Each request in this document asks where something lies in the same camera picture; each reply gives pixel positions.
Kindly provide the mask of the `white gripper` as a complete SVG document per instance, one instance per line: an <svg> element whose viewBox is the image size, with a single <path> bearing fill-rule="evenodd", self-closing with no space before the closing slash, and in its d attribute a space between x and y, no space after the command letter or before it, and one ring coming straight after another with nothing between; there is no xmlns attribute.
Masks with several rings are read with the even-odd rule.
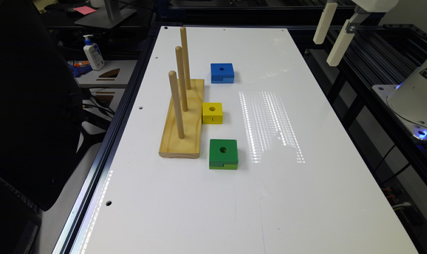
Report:
<svg viewBox="0 0 427 254"><path fill-rule="evenodd" d="M357 6L370 13L387 13L391 11L398 3L399 0L352 0ZM330 28L333 16L337 9L338 3L336 1L328 1L321 14L318 26L316 28L313 42L315 44L322 44L325 40L326 34ZM342 60L344 53L348 49L351 41L354 38L354 33L348 33L347 28L350 25L350 19L345 21L339 36L337 37L330 54L326 60L329 66L338 66Z"/></svg>

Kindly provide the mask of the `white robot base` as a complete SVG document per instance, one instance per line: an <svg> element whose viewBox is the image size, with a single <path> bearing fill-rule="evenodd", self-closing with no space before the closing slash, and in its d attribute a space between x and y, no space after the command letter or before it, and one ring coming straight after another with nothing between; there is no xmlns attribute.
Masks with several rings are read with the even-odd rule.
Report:
<svg viewBox="0 0 427 254"><path fill-rule="evenodd" d="M372 89L414 138L427 142L427 59L403 83Z"/></svg>

